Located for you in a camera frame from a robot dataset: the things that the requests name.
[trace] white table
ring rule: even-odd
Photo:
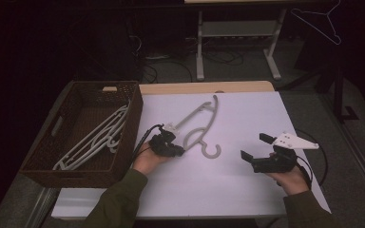
[[[138,140],[154,124],[177,124],[213,94],[144,95],[144,110]],[[259,133],[278,136],[283,131],[296,134],[277,92],[218,93],[220,108],[209,132],[203,138],[208,152],[221,146],[221,155],[207,159],[199,145],[162,164],[149,176],[142,193],[138,219],[258,218],[284,216],[283,190],[240,158],[240,150],[268,157],[270,144],[259,140]],[[190,129],[207,125],[210,112],[203,111],[182,129],[175,143],[182,143]],[[302,150],[296,151],[306,159]],[[84,219],[104,189],[62,189],[52,216]],[[313,192],[320,205],[329,207],[316,178]]]

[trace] dark green sleeve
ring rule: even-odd
[[[147,184],[147,177],[130,169],[123,180],[109,187],[87,216],[83,227],[132,227],[139,208],[139,197]]]
[[[312,191],[283,199],[290,228],[339,228],[341,225],[318,203]]]

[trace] white metal frame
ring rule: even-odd
[[[197,80],[203,81],[205,79],[202,60],[202,37],[221,36],[271,36],[271,45],[263,52],[273,78],[280,80],[281,76],[275,64],[273,54],[285,14],[286,9],[281,9],[278,20],[270,21],[203,22],[202,11],[200,11],[198,19]]]

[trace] hand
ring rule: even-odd
[[[295,166],[286,173],[267,173],[267,176],[277,181],[288,196],[310,190],[300,169]]]
[[[148,142],[145,142],[141,146],[141,149],[139,150],[138,153],[140,154],[134,161],[132,168],[145,175],[148,175],[153,170],[155,170],[159,164],[171,159],[168,157],[162,157],[155,154],[155,152],[153,152],[153,150],[150,148]]]

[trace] wicker basket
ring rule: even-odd
[[[65,99],[57,110],[51,110],[52,121],[46,121],[47,127],[34,142],[20,173],[44,187],[109,187],[124,176],[131,164],[144,104],[139,85],[137,82],[72,82],[68,92],[66,89],[64,92]],[[85,135],[128,103],[115,154],[105,147],[75,170],[52,170]]]

